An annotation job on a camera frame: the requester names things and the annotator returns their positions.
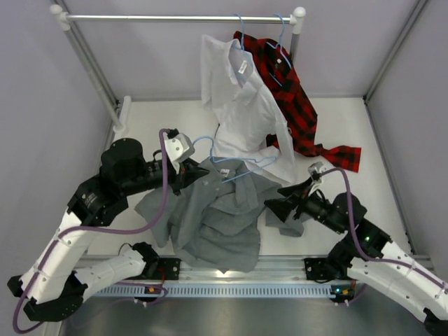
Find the light blue hanger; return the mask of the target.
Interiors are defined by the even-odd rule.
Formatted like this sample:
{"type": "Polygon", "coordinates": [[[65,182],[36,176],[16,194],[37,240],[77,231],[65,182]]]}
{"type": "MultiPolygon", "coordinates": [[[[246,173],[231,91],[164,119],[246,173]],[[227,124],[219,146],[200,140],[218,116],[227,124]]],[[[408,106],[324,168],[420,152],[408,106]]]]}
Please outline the light blue hanger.
{"type": "Polygon", "coordinates": [[[225,175],[224,173],[221,173],[223,175],[224,180],[223,182],[230,182],[237,179],[242,178],[243,176],[247,176],[252,173],[259,172],[263,170],[266,167],[269,167],[277,162],[278,157],[277,156],[267,156],[263,157],[261,159],[255,159],[253,157],[223,157],[218,158],[214,155],[214,147],[215,147],[215,141],[214,138],[211,136],[199,136],[196,139],[192,141],[192,147],[196,148],[196,144],[199,143],[201,140],[210,140],[211,145],[209,148],[209,156],[208,160],[213,165],[214,168],[223,168],[227,169],[230,168],[231,163],[235,163],[235,169],[239,166],[243,166],[246,170],[240,174],[234,173],[232,176],[229,174],[225,175]]]}

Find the grey shirt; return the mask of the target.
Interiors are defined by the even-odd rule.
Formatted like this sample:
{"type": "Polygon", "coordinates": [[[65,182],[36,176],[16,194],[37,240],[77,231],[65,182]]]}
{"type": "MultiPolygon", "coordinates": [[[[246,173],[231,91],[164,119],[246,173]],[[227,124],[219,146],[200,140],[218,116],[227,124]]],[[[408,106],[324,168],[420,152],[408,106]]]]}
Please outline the grey shirt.
{"type": "Polygon", "coordinates": [[[192,267],[250,272],[260,252],[261,214],[266,225],[281,235],[302,236],[308,216],[283,223],[264,205],[265,200],[280,197],[280,184],[255,173],[224,183],[221,173],[232,176],[246,169],[242,165],[235,169],[235,163],[227,169],[214,168],[208,159],[199,165],[209,174],[180,195],[168,192],[164,212],[151,229],[158,247],[171,243],[176,256],[192,267]]]}

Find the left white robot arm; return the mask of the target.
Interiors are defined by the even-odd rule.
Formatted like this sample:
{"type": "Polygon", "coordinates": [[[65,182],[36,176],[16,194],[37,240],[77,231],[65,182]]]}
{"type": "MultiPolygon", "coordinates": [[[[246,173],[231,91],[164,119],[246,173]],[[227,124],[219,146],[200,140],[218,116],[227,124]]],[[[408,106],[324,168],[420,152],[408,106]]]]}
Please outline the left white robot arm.
{"type": "Polygon", "coordinates": [[[148,243],[136,243],[120,255],[78,269],[77,263],[100,233],[124,234],[109,226],[128,208],[130,195],[161,188],[180,191],[208,174],[191,159],[192,141],[184,134],[160,135],[161,159],[147,162],[141,143],[132,138],[114,141],[101,154],[99,171],[81,183],[70,199],[62,222],[33,267],[13,276],[7,286],[24,312],[38,324],[60,322],[90,297],[125,279],[151,279],[158,273],[159,255],[148,243]]]}

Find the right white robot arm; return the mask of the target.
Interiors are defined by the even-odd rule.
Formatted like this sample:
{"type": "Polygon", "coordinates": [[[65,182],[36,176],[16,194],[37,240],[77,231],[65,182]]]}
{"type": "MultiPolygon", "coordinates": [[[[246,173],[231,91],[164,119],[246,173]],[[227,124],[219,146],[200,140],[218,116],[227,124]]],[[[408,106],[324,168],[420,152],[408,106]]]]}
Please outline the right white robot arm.
{"type": "Polygon", "coordinates": [[[349,190],[329,201],[316,181],[279,189],[265,205],[281,221],[308,215],[344,237],[326,256],[330,279],[357,280],[401,305],[430,335],[447,334],[447,282],[436,277],[389,234],[365,218],[367,209],[349,190]]]}

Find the white shirt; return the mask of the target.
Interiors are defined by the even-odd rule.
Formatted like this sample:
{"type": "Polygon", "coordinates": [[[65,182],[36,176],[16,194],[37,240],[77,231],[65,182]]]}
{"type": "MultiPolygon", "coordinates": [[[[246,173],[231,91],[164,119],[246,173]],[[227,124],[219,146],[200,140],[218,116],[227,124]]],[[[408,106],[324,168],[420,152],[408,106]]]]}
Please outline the white shirt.
{"type": "Polygon", "coordinates": [[[202,104],[218,121],[214,155],[244,158],[260,173],[294,182],[293,139],[252,54],[237,39],[203,35],[200,66],[202,104]]]}

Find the blue hanger under white shirt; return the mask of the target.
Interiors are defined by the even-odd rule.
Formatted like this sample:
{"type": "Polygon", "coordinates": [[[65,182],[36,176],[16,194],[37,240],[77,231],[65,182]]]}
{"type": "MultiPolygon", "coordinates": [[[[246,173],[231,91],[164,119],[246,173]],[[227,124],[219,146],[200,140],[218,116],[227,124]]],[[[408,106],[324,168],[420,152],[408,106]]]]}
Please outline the blue hanger under white shirt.
{"type": "Polygon", "coordinates": [[[253,54],[254,37],[245,32],[246,25],[242,16],[238,13],[234,13],[234,16],[238,18],[241,25],[240,30],[234,33],[234,38],[239,40],[242,51],[253,54]]]}

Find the red black plaid shirt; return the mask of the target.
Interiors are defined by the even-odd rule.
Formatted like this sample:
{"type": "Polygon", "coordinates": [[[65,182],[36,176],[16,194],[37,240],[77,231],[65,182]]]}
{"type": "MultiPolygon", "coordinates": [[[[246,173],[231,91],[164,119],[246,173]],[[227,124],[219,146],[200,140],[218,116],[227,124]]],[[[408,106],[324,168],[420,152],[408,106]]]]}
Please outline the red black plaid shirt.
{"type": "Polygon", "coordinates": [[[277,58],[281,56],[275,49],[268,46],[267,42],[274,46],[277,44],[277,41],[270,38],[254,37],[252,56],[258,73],[286,119],[294,151],[308,158],[321,156],[336,167],[359,172],[361,148],[337,146],[327,149],[323,144],[315,142],[318,115],[301,86],[290,55],[283,47],[283,53],[289,58],[292,69],[289,69],[286,64],[280,66],[280,73],[276,73],[276,77],[282,82],[280,87],[270,74],[274,73],[277,58]]]}

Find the blue hanger under plaid shirt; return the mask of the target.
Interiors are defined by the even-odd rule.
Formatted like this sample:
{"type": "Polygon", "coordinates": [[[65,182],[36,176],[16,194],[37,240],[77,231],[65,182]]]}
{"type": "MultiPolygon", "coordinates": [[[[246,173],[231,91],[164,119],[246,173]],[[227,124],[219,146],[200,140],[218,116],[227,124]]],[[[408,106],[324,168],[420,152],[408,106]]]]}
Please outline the blue hanger under plaid shirt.
{"type": "Polygon", "coordinates": [[[276,59],[274,73],[271,73],[270,76],[281,87],[282,82],[276,77],[276,73],[280,73],[279,69],[282,64],[286,64],[289,69],[292,69],[292,65],[291,65],[289,58],[284,54],[284,48],[283,48],[283,43],[282,43],[286,24],[284,22],[284,19],[282,18],[282,16],[279,13],[275,13],[274,16],[278,17],[281,21],[281,24],[282,24],[281,33],[279,35],[279,40],[277,41],[276,45],[273,45],[270,42],[267,42],[267,45],[270,46],[272,49],[275,49],[280,54],[281,57],[276,59]]]}

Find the left rack upright pole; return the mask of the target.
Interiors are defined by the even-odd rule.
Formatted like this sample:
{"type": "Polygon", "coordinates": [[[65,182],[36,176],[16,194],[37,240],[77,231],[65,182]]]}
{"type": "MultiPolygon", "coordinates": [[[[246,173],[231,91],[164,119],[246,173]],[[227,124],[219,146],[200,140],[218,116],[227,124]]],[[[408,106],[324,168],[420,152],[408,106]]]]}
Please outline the left rack upright pole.
{"type": "Polygon", "coordinates": [[[112,120],[114,131],[123,131],[124,126],[120,122],[119,116],[117,114],[117,99],[109,84],[106,82],[106,78],[102,73],[102,70],[95,60],[94,55],[88,47],[81,32],[76,28],[74,24],[61,22],[59,25],[62,28],[65,36],[69,40],[71,47],[73,48],[80,63],[83,65],[84,70],[88,78],[90,79],[90,82],[92,83],[97,95],[101,99],[103,105],[105,105],[106,111],[108,112],[112,120]]]}

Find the rack upright pole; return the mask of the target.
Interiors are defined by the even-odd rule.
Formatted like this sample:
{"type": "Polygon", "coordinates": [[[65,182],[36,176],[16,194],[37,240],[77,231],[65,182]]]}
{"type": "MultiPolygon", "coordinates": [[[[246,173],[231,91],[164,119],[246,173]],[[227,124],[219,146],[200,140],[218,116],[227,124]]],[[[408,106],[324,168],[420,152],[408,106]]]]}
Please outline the rack upright pole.
{"type": "Polygon", "coordinates": [[[292,29],[290,50],[289,50],[291,62],[294,62],[294,60],[295,60],[301,31],[302,31],[302,27],[299,24],[296,24],[292,29]]]}
{"type": "Polygon", "coordinates": [[[114,131],[123,131],[124,126],[120,122],[119,116],[117,114],[117,99],[109,84],[106,82],[106,78],[102,73],[102,70],[95,60],[94,55],[88,47],[81,32],[76,28],[74,24],[61,22],[59,25],[62,28],[65,36],[69,40],[71,47],[73,48],[80,63],[83,65],[84,70],[88,78],[90,79],[90,82],[92,83],[97,95],[101,99],[103,105],[105,105],[106,111],[108,112],[112,120],[114,131]]]}

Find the white rack foot bar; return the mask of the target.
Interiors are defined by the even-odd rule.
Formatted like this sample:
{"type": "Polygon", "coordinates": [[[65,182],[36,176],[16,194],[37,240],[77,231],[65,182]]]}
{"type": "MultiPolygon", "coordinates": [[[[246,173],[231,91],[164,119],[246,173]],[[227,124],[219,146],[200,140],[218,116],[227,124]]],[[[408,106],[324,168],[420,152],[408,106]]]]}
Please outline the white rack foot bar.
{"type": "Polygon", "coordinates": [[[118,120],[120,124],[113,126],[113,140],[123,138],[128,132],[128,120],[132,107],[132,98],[129,95],[123,97],[118,105],[118,120]]]}

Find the right rack upright pole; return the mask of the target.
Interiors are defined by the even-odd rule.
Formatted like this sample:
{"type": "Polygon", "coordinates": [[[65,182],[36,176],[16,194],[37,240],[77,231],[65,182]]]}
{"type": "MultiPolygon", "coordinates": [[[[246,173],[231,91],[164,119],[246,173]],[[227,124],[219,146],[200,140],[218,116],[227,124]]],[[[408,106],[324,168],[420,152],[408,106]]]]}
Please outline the right rack upright pole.
{"type": "Polygon", "coordinates": [[[294,62],[294,60],[295,60],[301,31],[302,31],[302,27],[299,24],[296,24],[292,29],[290,50],[289,50],[291,62],[294,62]]]}

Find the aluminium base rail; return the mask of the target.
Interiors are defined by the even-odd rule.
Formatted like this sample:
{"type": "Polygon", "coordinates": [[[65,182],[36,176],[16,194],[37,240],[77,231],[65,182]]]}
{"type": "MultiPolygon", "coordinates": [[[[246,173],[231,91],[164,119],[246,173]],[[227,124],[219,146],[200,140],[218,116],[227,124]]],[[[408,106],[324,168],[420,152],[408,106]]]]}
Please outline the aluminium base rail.
{"type": "Polygon", "coordinates": [[[179,283],[191,284],[254,284],[304,283],[305,258],[301,255],[261,256],[252,272],[228,271],[191,267],[181,262],[178,266],[179,283]]]}

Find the metal clothes rail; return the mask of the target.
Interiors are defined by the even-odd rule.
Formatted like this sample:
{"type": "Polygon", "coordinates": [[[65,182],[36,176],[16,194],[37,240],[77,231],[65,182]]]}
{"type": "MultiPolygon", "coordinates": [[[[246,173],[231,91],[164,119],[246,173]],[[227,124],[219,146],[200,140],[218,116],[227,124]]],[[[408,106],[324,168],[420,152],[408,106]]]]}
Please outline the metal clothes rail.
{"type": "Polygon", "coordinates": [[[273,16],[242,16],[234,14],[231,16],[212,15],[75,15],[69,14],[58,4],[50,5],[50,13],[64,24],[70,22],[219,22],[231,23],[241,22],[244,24],[289,24],[295,29],[301,30],[305,15],[305,8],[297,7],[288,17],[273,16]]]}

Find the right aluminium frame post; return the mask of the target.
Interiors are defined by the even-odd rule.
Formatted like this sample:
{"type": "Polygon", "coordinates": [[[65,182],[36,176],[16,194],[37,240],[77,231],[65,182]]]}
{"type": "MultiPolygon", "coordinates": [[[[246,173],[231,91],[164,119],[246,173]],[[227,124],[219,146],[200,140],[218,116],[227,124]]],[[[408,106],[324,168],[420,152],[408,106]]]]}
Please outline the right aluminium frame post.
{"type": "Polygon", "coordinates": [[[412,33],[415,24],[418,22],[419,18],[421,17],[422,13],[425,11],[427,5],[430,2],[431,1],[429,0],[415,1],[411,11],[405,18],[405,21],[402,24],[402,27],[400,28],[398,35],[394,39],[393,44],[391,45],[385,58],[383,59],[381,66],[374,75],[371,83],[368,86],[366,93],[363,95],[363,101],[365,102],[366,105],[369,104],[370,100],[374,96],[378,87],[384,80],[384,77],[386,76],[394,60],[398,56],[398,53],[403,48],[406,40],[410,37],[410,34],[412,33]]]}

